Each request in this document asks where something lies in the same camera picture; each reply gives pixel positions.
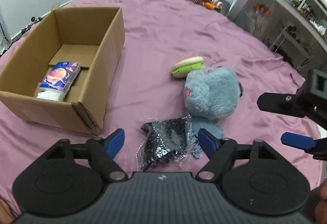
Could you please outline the person's hand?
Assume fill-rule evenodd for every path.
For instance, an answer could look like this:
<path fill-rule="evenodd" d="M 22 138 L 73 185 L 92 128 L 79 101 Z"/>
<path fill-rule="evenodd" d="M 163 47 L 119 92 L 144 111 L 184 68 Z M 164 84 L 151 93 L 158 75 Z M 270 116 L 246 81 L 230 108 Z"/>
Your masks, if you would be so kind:
<path fill-rule="evenodd" d="M 319 187 L 311 190 L 302 214 L 312 223 L 327 223 L 327 194 L 325 179 Z"/>

